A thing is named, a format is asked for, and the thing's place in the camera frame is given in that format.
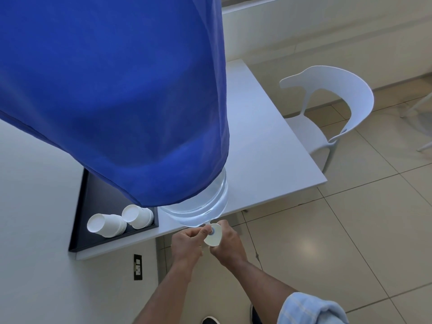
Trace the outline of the person's right forearm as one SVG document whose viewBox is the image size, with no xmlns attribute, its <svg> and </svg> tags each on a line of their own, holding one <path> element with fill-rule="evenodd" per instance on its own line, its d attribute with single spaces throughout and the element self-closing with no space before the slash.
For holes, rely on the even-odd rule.
<svg viewBox="0 0 432 324">
<path fill-rule="evenodd" d="M 233 258 L 220 263 L 239 281 L 262 323 L 277 324 L 284 302 L 297 290 L 247 260 Z"/>
</svg>

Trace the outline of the person's left hand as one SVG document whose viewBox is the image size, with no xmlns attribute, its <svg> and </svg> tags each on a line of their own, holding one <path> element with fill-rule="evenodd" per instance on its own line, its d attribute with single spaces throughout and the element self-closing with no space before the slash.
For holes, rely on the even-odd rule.
<svg viewBox="0 0 432 324">
<path fill-rule="evenodd" d="M 193 269 L 202 256 L 204 238 L 190 238 L 190 228 L 174 234 L 171 239 L 172 265 Z"/>
</svg>

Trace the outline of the white plastic chair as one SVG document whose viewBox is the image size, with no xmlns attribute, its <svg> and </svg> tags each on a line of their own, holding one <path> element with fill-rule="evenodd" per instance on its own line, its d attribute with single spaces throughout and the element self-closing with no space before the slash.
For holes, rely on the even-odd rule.
<svg viewBox="0 0 432 324">
<path fill-rule="evenodd" d="M 342 136 L 355 129 L 372 112 L 374 95 L 369 85 L 359 76 L 340 68 L 315 65 L 279 82 L 281 89 L 302 87 L 305 90 L 300 114 L 285 121 L 304 146 L 316 165 L 325 174 Z M 310 97 L 317 90 L 326 90 L 339 96 L 349 107 L 351 116 L 341 132 L 327 139 L 322 130 L 305 111 Z"/>
</svg>

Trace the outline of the clear large water jug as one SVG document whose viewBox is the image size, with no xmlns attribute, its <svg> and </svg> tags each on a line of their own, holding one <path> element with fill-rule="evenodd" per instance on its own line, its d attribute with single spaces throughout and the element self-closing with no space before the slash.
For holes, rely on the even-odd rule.
<svg viewBox="0 0 432 324">
<path fill-rule="evenodd" d="M 225 168 L 207 188 L 180 203 L 159 207 L 171 219 L 186 227 L 199 227 L 221 216 L 228 203 Z"/>
</svg>

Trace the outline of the blue cloth jug cover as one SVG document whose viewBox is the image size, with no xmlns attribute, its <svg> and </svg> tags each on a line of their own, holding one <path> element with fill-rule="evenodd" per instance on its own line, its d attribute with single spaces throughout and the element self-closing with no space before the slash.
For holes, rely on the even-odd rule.
<svg viewBox="0 0 432 324">
<path fill-rule="evenodd" d="M 221 0 L 0 0 L 0 119 L 141 207 L 229 155 Z"/>
</svg>

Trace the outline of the person's right hand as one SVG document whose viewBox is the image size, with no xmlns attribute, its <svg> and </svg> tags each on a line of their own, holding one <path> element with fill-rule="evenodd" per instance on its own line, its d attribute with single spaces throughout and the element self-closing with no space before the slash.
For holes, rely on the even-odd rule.
<svg viewBox="0 0 432 324">
<path fill-rule="evenodd" d="M 223 236 L 219 246 L 210 247 L 209 250 L 228 270 L 235 268 L 239 264 L 248 262 L 245 248 L 236 231 L 232 236 Z"/>
</svg>

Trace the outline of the white paper cup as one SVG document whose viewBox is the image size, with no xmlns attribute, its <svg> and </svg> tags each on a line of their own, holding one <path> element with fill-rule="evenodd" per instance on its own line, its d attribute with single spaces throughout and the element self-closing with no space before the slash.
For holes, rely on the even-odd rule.
<svg viewBox="0 0 432 324">
<path fill-rule="evenodd" d="M 209 247 L 217 247 L 220 244 L 220 241 L 222 239 L 222 231 L 219 234 L 214 234 L 214 235 L 208 235 L 205 239 L 204 239 L 204 243 L 206 245 L 208 245 Z"/>
</svg>

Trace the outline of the stack of white paper cups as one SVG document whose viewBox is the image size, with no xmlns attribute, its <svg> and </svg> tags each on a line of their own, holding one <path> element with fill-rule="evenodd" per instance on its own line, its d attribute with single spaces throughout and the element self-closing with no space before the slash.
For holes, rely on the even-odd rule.
<svg viewBox="0 0 432 324">
<path fill-rule="evenodd" d="M 143 229 L 150 226 L 154 220 L 154 214 L 149 208 L 137 205 L 126 206 L 122 211 L 122 219 L 134 229 Z"/>
<path fill-rule="evenodd" d="M 87 222 L 87 230 L 99 234 L 104 238 L 113 238 L 121 235 L 127 228 L 127 222 L 116 214 L 97 213 L 91 216 Z"/>
</svg>

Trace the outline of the black rectangular tray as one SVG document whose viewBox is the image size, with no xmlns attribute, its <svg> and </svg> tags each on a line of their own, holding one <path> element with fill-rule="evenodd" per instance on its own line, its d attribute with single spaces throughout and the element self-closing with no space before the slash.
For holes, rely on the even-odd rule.
<svg viewBox="0 0 432 324">
<path fill-rule="evenodd" d="M 154 219 L 145 228 L 134 229 L 128 224 L 123 234 L 113 238 L 104 238 L 87 230 L 87 222 L 94 214 L 102 213 L 120 216 L 123 209 L 130 204 L 130 200 L 122 192 L 100 180 L 87 169 L 83 169 L 68 251 L 76 253 L 159 227 L 158 210 L 157 208 L 150 207 L 149 209 L 153 212 Z"/>
</svg>

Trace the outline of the light blue checked shirt sleeve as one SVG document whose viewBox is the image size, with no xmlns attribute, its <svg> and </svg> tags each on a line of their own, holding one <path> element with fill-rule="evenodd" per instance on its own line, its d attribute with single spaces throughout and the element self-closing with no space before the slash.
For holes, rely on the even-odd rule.
<svg viewBox="0 0 432 324">
<path fill-rule="evenodd" d="M 349 321 L 338 303 L 295 292 L 282 305 L 277 324 L 349 324 Z"/>
</svg>

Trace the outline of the person's left forearm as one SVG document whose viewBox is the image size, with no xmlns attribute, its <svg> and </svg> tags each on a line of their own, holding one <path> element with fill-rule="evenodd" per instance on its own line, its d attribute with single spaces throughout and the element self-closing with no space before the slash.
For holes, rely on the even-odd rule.
<svg viewBox="0 0 432 324">
<path fill-rule="evenodd" d="M 132 324 L 179 324 L 197 261 L 175 260 Z"/>
</svg>

